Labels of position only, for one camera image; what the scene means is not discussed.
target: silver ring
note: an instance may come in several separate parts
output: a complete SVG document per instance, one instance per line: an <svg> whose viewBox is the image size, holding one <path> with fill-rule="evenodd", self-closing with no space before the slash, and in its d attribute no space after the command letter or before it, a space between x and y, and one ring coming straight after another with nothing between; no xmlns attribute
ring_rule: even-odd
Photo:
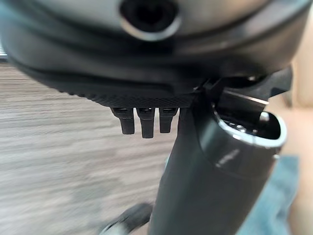
<svg viewBox="0 0 313 235"><path fill-rule="evenodd" d="M174 35L177 30L179 29L181 24L181 15L177 15L170 26L168 26L166 29L160 32L145 32L142 31L136 27L134 27L131 23L128 22L127 19L125 19L121 15L121 25L123 29L130 35L132 35L135 38L148 41L148 42L156 42L160 40L164 40L166 38L171 37Z"/></svg>

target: hole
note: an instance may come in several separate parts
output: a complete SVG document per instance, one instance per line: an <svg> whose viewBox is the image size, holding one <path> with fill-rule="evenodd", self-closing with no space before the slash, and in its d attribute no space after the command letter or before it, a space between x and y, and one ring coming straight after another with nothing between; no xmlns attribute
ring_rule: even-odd
<svg viewBox="0 0 313 235"><path fill-rule="evenodd" d="M155 25L163 19L163 10L164 9L159 5L142 5L137 8L136 15L138 17L138 20L143 22L144 24Z"/></svg>
<svg viewBox="0 0 313 235"><path fill-rule="evenodd" d="M133 27L153 33L171 26L178 8L171 0L125 0L120 13Z"/></svg>

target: black plastic prong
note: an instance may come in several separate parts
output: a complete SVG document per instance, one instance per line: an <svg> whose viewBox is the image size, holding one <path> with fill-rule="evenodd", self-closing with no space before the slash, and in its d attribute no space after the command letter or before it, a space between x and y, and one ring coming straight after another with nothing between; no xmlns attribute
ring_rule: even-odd
<svg viewBox="0 0 313 235"><path fill-rule="evenodd" d="M119 118L124 135L132 135L135 133L134 109L111 108L114 116Z"/></svg>
<svg viewBox="0 0 313 235"><path fill-rule="evenodd" d="M170 133L173 117L177 114L178 108L160 108L160 133Z"/></svg>
<svg viewBox="0 0 313 235"><path fill-rule="evenodd" d="M144 139L153 138L155 112L155 108L137 108L137 114L141 122L142 137Z"/></svg>

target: black plastic housing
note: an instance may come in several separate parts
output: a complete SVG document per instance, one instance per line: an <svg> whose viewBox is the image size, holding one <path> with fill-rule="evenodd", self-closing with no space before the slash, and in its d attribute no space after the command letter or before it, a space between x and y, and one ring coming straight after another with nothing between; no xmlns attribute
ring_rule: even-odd
<svg viewBox="0 0 313 235"><path fill-rule="evenodd" d="M2 0L0 32L11 63L60 91L110 107L189 107L210 78L288 66L311 2L273 0L228 27L147 43L66 21L34 0Z"/></svg>

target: blue fabric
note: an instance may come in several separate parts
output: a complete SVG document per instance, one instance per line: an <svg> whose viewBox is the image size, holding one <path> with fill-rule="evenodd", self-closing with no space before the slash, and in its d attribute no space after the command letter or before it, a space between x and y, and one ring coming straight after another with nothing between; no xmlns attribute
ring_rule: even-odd
<svg viewBox="0 0 313 235"><path fill-rule="evenodd" d="M291 235L290 206L299 182L299 159L284 156L237 235Z"/></svg>

